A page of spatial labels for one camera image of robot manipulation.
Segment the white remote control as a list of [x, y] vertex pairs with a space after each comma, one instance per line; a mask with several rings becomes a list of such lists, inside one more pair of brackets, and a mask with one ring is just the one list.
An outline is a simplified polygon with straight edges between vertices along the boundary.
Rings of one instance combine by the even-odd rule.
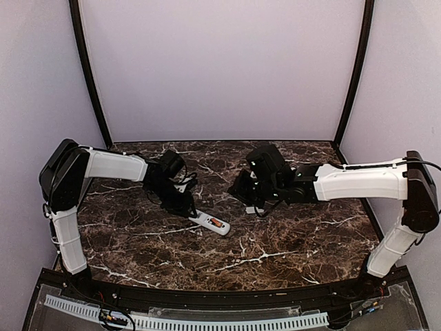
[[196, 217], [190, 217], [189, 220], [221, 236], [230, 231], [230, 224], [200, 210], [196, 211]]

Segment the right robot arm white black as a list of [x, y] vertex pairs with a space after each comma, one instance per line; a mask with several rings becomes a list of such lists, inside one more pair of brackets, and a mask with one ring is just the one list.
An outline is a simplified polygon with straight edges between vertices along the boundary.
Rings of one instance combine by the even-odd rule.
[[414, 150], [406, 157], [338, 165], [304, 163], [293, 168], [274, 145], [265, 145], [246, 156], [248, 170], [241, 170], [228, 192], [255, 210], [268, 201], [318, 203], [336, 199], [395, 199], [402, 209], [392, 229], [369, 254], [365, 272], [351, 285], [352, 294], [366, 299], [378, 288], [392, 266], [440, 222], [437, 188], [428, 168]]

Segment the white battery cover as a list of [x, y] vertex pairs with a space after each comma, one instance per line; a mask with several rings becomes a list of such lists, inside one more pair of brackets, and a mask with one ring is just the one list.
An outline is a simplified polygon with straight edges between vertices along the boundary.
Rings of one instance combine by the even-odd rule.
[[258, 211], [259, 214], [263, 214], [265, 211], [261, 208], [254, 208], [254, 207], [246, 207], [245, 212], [247, 214], [255, 214], [256, 211]]

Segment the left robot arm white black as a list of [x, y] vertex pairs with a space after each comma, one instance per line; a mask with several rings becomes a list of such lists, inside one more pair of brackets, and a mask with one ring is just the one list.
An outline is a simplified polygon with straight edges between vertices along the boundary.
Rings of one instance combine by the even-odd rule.
[[83, 146], [73, 139], [60, 142], [42, 168], [39, 184], [54, 245], [65, 271], [75, 275], [70, 289], [80, 299], [90, 301], [97, 295], [95, 282], [81, 274], [88, 268], [79, 230], [79, 215], [85, 210], [87, 198], [84, 183], [97, 179], [138, 183], [147, 197], [156, 197], [156, 204], [164, 211], [178, 217], [196, 217], [192, 188], [198, 183], [198, 175], [186, 172], [176, 180], [181, 170], [187, 170], [187, 164], [173, 150], [149, 159], [139, 153]]

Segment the orange battery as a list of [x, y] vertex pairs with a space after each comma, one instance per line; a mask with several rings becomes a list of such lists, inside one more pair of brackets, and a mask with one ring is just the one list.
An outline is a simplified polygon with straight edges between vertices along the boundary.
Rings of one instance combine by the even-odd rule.
[[218, 220], [218, 219], [211, 218], [209, 221], [210, 221], [210, 223], [211, 223], [212, 225], [216, 226], [217, 228], [223, 228], [223, 227], [224, 227], [223, 222], [220, 221], [220, 220]]

